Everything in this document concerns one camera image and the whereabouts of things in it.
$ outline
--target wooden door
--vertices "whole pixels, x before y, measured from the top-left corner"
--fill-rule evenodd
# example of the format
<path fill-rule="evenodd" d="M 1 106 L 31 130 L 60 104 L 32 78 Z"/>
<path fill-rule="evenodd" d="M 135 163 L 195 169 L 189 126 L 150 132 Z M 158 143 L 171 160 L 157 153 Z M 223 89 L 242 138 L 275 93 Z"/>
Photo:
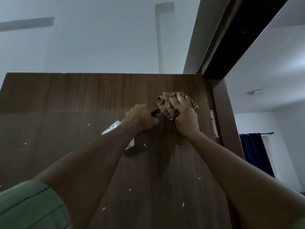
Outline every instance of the wooden door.
<path fill-rule="evenodd" d="M 99 137 L 135 104 L 154 110 L 156 97 L 173 91 L 194 99 L 200 130 L 214 139 L 202 76 L 8 73 L 0 92 L 0 190 Z M 231 228 L 226 196 L 207 165 L 174 122 L 158 118 L 124 152 L 89 228 Z"/>

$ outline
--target metal hinge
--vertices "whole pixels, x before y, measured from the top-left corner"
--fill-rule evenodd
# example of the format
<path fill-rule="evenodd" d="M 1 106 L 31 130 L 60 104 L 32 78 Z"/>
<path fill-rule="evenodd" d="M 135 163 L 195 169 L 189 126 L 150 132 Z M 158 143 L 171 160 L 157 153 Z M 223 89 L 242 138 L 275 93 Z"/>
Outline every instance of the metal hinge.
<path fill-rule="evenodd" d="M 212 124 L 213 124 L 213 128 L 214 128 L 214 136 L 219 137 L 218 132 L 217 132 L 216 121 L 215 121 L 213 109 L 210 109 L 210 113 L 211 113 L 211 119 L 212 119 Z"/>

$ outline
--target dark blue curtain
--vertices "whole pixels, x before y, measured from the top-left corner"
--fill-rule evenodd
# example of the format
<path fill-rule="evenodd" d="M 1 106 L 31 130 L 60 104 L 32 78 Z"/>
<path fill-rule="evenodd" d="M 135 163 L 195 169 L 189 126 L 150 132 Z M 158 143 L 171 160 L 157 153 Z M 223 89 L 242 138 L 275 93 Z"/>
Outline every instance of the dark blue curtain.
<path fill-rule="evenodd" d="M 245 159 L 252 165 L 274 177 L 274 173 L 259 133 L 240 134 Z"/>

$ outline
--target curtain rod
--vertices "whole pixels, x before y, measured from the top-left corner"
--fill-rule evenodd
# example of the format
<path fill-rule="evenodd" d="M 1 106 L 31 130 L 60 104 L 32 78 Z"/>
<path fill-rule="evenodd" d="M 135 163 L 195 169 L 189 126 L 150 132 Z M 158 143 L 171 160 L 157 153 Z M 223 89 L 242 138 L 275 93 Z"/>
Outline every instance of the curtain rod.
<path fill-rule="evenodd" d="M 261 135 L 262 134 L 274 134 L 274 132 L 269 132 L 269 133 L 260 133 Z"/>

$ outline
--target person's left hand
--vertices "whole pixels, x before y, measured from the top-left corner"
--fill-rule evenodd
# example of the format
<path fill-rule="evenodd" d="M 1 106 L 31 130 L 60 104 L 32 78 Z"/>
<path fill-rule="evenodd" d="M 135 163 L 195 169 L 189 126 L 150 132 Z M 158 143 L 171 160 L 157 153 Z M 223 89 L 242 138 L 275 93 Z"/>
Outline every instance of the person's left hand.
<path fill-rule="evenodd" d="M 136 104 L 128 112 L 126 112 L 122 123 L 133 121 L 139 124 L 141 131 L 152 129 L 159 123 L 159 120 L 151 115 L 151 111 L 147 104 Z"/>

